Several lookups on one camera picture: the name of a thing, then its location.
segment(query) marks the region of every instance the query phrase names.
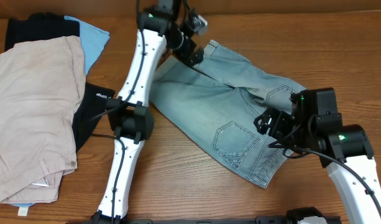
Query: beige folded shirt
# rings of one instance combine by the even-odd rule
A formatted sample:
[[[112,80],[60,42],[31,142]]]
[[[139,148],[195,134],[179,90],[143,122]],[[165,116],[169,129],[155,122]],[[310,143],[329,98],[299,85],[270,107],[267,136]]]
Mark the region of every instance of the beige folded shirt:
[[[85,90],[80,38],[23,42],[0,55],[0,202],[53,202],[77,168],[71,124]],[[32,183],[46,179],[49,186]]]

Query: white tag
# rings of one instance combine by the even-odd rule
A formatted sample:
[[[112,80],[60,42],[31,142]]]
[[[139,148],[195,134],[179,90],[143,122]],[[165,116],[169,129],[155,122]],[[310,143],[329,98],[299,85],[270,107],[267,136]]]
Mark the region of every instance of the white tag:
[[[37,186],[41,186],[41,187],[48,187],[49,183],[48,183],[47,179],[41,178],[39,180],[34,181],[32,183],[32,185],[37,185]]]
[[[19,207],[17,216],[27,216],[27,211],[29,211],[28,207]]]

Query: wood grain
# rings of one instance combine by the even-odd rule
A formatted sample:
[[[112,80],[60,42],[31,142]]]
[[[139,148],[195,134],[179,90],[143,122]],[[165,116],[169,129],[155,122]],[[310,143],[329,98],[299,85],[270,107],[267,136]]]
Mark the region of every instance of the wood grain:
[[[157,0],[141,0],[151,6]],[[381,0],[188,0],[202,14],[252,14],[344,12],[381,10]],[[52,11],[76,17],[134,16],[135,0],[0,0],[0,17],[27,18],[35,12]]]
[[[87,79],[119,90],[131,64],[135,21],[82,18],[111,33]],[[268,73],[307,88],[332,86],[344,123],[364,127],[375,150],[381,183],[381,12],[208,16],[210,39],[246,56]],[[6,21],[0,20],[0,53]],[[266,190],[238,177],[190,141],[152,108],[153,135],[137,162],[129,218],[175,220],[254,218],[315,206],[347,223],[341,199],[315,156],[290,160]],[[96,133],[111,134],[107,118]],[[78,154],[78,169],[64,177],[57,202],[37,204],[27,217],[0,204],[0,223],[63,223],[88,219],[103,196],[113,142],[90,138]]]

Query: wooden table surface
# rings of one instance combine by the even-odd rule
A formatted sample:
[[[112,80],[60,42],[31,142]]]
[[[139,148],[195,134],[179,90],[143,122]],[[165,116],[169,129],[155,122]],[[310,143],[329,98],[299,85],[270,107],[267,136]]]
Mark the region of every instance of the wooden table surface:
[[[90,83],[121,89],[135,46],[134,19],[82,18],[111,34],[91,69]],[[381,183],[381,12],[208,16],[210,39],[246,56],[268,73],[314,89],[333,87],[344,124],[360,124],[375,151]],[[6,20],[0,20],[0,53]],[[290,160],[266,190],[233,174],[152,107],[155,128],[136,165],[129,218],[176,220],[254,218],[315,206],[347,223],[339,194],[319,159]],[[107,118],[95,133],[112,134]],[[27,217],[0,204],[0,223],[65,223],[89,219],[103,196],[113,142],[90,138],[78,153],[78,169],[62,180],[59,199],[37,204]]]

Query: jeans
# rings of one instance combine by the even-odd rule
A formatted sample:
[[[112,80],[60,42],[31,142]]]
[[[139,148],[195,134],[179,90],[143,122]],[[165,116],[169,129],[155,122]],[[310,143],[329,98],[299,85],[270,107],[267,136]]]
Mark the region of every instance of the jeans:
[[[170,57],[156,71],[150,100],[222,165],[266,188],[286,157],[253,122],[268,107],[291,113],[290,94],[305,88],[269,75],[211,40],[193,69]]]

